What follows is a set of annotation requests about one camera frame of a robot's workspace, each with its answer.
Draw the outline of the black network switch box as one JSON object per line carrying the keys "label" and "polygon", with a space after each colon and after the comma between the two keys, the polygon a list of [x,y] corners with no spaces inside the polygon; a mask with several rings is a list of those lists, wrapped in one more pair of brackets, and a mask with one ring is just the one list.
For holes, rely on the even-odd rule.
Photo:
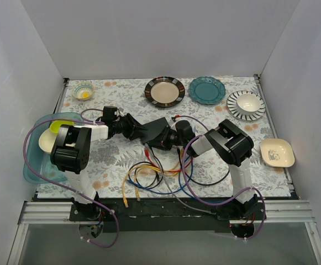
{"label": "black network switch box", "polygon": [[166,118],[159,118],[149,123],[143,124],[143,136],[140,138],[141,143],[145,144],[156,139],[169,124]]}

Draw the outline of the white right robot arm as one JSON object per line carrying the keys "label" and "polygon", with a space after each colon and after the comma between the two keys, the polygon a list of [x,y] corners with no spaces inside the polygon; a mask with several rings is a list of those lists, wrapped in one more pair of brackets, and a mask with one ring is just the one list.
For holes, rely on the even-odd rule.
{"label": "white right robot arm", "polygon": [[189,122],[181,120],[175,124],[175,130],[165,125],[147,144],[160,150],[182,146],[185,153],[193,158],[215,150],[228,165],[233,182],[234,199],[229,202],[228,213],[244,220],[254,212],[257,195],[250,189],[252,186],[250,157],[254,142],[230,120],[223,120],[216,128],[210,129],[198,138],[195,138]]}

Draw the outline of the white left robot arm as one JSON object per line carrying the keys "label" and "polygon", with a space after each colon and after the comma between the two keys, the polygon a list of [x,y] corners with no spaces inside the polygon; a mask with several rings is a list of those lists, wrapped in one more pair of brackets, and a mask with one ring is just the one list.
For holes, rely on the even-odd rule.
{"label": "white left robot arm", "polygon": [[102,116],[91,125],[61,124],[50,160],[65,174],[70,187],[76,190],[73,204],[87,220],[97,220],[101,214],[101,207],[93,202],[98,200],[98,194],[86,171],[91,143],[108,140],[115,134],[135,140],[143,137],[146,131],[145,125],[130,114],[123,115],[116,107],[109,106],[103,108]]}

